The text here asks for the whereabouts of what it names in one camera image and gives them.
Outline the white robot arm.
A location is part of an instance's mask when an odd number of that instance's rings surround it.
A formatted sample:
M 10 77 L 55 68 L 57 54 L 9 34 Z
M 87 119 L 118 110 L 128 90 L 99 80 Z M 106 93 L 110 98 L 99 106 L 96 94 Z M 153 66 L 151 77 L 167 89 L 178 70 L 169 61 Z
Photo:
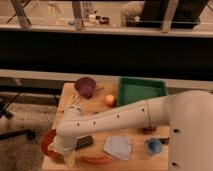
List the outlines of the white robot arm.
M 53 148 L 66 155 L 81 136 L 95 132 L 170 127 L 168 171 L 213 171 L 213 94 L 192 90 L 151 98 L 96 115 L 73 106 L 56 126 Z

